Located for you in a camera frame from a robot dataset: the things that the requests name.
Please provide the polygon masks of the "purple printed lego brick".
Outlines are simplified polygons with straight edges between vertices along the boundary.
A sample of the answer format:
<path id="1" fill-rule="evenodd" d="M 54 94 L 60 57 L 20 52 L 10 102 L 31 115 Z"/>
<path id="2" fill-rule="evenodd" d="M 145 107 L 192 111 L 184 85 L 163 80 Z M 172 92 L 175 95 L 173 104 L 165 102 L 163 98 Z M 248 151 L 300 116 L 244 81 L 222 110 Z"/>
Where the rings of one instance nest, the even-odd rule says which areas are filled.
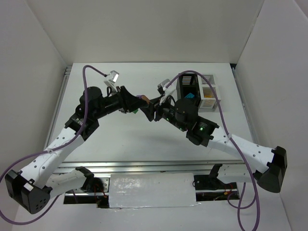
<path id="1" fill-rule="evenodd" d="M 150 100 L 145 95 L 137 95 L 137 98 L 142 99 L 147 102 L 147 104 L 150 103 Z"/>

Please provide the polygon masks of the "teal flower printed lego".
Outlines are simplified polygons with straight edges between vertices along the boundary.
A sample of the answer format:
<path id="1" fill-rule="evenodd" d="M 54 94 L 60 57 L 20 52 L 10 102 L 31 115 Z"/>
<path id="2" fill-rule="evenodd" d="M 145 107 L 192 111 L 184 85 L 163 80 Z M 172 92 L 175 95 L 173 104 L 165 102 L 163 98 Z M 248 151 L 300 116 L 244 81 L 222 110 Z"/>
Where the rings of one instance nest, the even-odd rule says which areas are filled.
<path id="1" fill-rule="evenodd" d="M 195 95 L 192 94 L 192 93 L 189 93 L 185 96 L 186 99 L 194 99 L 195 98 Z"/>

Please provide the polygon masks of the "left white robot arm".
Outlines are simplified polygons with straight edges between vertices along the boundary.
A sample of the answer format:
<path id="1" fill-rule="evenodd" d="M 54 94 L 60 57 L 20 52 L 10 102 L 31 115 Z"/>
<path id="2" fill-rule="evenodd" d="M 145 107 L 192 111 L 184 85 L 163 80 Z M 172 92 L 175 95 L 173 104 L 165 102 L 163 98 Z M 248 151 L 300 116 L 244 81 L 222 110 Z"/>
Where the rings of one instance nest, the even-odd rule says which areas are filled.
<path id="1" fill-rule="evenodd" d="M 72 189 L 91 192 L 97 178 L 85 167 L 55 175 L 58 166 L 99 127 L 98 120 L 115 111 L 133 112 L 149 105 L 145 96 L 134 96 L 122 86 L 116 93 L 103 97 L 98 87 L 84 90 L 75 113 L 65 123 L 57 138 L 31 163 L 18 172 L 5 175 L 9 196 L 30 214 L 41 211 L 48 201 Z"/>

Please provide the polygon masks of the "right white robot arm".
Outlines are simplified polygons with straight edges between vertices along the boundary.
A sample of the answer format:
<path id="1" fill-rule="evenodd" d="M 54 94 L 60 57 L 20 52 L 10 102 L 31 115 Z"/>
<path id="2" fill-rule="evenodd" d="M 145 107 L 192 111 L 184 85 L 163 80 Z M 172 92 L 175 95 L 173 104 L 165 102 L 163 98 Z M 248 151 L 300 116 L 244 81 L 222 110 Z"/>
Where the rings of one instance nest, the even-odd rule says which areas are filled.
<path id="1" fill-rule="evenodd" d="M 287 170 L 287 151 L 277 146 L 264 147 L 227 133 L 222 126 L 205 119 L 198 114 L 198 108 L 189 99 L 179 99 L 175 102 L 169 96 L 163 103 L 160 98 L 149 100 L 140 96 L 146 102 L 141 108 L 149 121 L 166 120 L 180 131 L 186 132 L 186 138 L 195 145 L 216 149 L 241 159 L 248 166 L 239 174 L 244 174 L 262 189 L 279 193 L 282 189 Z"/>

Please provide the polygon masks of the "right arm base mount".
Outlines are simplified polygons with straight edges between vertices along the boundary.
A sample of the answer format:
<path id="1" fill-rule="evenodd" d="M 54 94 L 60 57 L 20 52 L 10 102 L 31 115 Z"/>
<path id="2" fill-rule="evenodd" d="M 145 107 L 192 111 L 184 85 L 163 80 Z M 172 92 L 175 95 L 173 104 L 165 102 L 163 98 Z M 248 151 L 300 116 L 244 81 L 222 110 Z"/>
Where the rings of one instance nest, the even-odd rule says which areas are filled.
<path id="1" fill-rule="evenodd" d="M 239 200 L 236 183 L 222 183 L 209 175 L 194 175 L 192 186 L 195 188 L 197 202 Z"/>

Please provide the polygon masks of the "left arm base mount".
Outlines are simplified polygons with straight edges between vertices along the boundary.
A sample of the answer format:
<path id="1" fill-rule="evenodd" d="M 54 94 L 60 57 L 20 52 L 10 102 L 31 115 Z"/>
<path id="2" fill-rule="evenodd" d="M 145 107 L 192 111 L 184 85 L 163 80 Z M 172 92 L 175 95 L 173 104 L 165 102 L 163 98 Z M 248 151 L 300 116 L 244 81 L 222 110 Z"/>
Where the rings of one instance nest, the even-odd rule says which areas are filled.
<path id="1" fill-rule="evenodd" d="M 77 167 L 86 181 L 81 188 L 72 189 L 64 194 L 64 204 L 93 204 L 97 208 L 109 208 L 110 178 L 98 178 L 85 167 Z"/>

